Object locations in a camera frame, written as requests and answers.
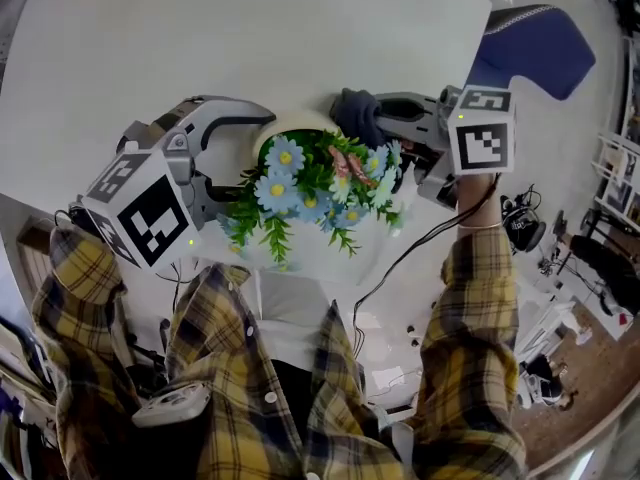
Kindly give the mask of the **white smartphone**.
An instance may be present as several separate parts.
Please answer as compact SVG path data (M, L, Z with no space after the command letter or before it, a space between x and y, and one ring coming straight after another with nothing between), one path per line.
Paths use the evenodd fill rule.
M207 407L211 391L194 383L151 399L133 416L138 428L173 425L199 417Z

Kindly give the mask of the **yellow plaid shirt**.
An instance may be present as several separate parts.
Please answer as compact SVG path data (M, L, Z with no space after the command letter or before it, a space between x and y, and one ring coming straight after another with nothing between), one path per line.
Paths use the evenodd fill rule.
M424 349L413 439L393 443L365 405L336 306L291 410L258 324L241 295L249 274L215 264L186 289L171 325L171 388L203 383L203 428L161 435L132 421L139 400L119 358L43 342L55 370L56 430L69 480L522 480L525 446L511 425L513 349Z

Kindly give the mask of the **blue artificial flower pot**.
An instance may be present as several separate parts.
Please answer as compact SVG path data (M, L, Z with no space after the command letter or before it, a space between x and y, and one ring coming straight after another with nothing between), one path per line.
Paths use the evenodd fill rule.
M328 117L302 111L278 118L255 138L255 164L227 190L231 202L217 217L231 250L247 257L251 239L269 252L271 269L294 272L290 243L297 223L310 224L348 256L367 217L396 234L412 199L401 193L400 141L368 146L345 135Z

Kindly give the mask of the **dark blue cloth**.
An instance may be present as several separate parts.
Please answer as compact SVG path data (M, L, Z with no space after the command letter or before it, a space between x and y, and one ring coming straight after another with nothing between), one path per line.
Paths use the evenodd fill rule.
M358 138L371 149L385 146L386 137L377 125L381 105L366 90L344 88L335 98L329 115L345 137Z

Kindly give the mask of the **person's left forearm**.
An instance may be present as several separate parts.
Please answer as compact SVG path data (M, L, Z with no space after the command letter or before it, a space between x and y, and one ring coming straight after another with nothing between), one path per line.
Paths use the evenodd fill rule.
M51 272L31 307L41 339L114 361L126 334L126 287L114 254L78 228L56 227L49 259Z

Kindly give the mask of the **white cart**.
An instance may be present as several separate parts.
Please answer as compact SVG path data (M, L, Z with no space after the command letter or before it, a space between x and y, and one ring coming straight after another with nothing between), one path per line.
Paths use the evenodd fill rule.
M519 329L514 354L518 363L529 363L544 354L551 345L555 331L564 326L579 337L583 328L578 323L573 309L576 302L561 302L558 299L535 299L520 294L518 296Z

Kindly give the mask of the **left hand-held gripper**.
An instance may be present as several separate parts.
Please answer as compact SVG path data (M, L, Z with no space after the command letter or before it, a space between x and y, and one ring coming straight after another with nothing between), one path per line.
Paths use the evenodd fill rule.
M214 185L197 169L213 131L275 119L252 101L198 96L151 124L135 121L78 204L118 258L156 272L200 245L209 201L236 203L246 192L246 185Z

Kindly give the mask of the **black headset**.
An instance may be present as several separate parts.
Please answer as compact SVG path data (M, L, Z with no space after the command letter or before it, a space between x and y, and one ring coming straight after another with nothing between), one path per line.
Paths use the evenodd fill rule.
M502 195L501 217L513 254L529 253L535 249L546 232L536 210L542 202L541 194L531 184L528 189L513 198Z

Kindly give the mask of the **blue chair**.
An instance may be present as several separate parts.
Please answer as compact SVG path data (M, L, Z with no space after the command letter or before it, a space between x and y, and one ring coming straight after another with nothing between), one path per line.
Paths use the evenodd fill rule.
M467 82L508 88L523 77L558 101L567 100L596 63L571 17L546 4L490 13Z

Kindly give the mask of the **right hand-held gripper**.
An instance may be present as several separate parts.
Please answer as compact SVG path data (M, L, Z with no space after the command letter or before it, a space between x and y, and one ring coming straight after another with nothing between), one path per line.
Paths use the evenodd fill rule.
M378 117L378 128L386 135L424 144L439 154L434 167L416 177L421 197L454 210L460 177L514 169L516 111L509 90L448 86L439 100L415 92L381 93L375 99L384 111L435 111L409 120Z

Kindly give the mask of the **brown wooden cabinet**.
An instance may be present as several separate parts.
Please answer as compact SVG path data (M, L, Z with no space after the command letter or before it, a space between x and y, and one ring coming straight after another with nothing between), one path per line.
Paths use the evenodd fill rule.
M55 222L50 218L29 217L17 237L17 249L32 295L52 271L50 236Z

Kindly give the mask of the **person's right forearm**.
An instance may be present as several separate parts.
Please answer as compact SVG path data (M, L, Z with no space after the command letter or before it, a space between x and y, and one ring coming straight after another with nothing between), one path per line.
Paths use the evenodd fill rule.
M511 351L518 331L518 309L498 178L465 176L458 189L462 220L442 266L444 291L432 310L423 348Z

